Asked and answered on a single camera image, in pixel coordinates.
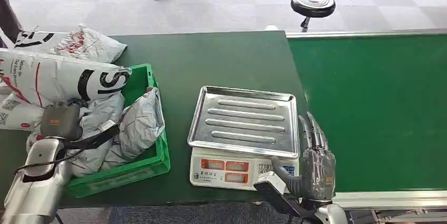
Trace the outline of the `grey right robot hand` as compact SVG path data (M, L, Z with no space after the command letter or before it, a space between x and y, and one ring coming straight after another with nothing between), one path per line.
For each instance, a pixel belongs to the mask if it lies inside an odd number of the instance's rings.
M285 183L290 194L317 202L331 203L335 197L336 158L328 148L324 131L309 112L298 116L307 147L302 153L300 175L289 174L277 157L272 157L273 171Z

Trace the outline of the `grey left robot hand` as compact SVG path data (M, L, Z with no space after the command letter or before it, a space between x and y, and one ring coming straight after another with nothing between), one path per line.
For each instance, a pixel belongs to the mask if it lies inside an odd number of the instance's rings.
M81 108L87 103L81 99L58 101L44 108L40 124L42 137L59 137L69 141L81 138Z

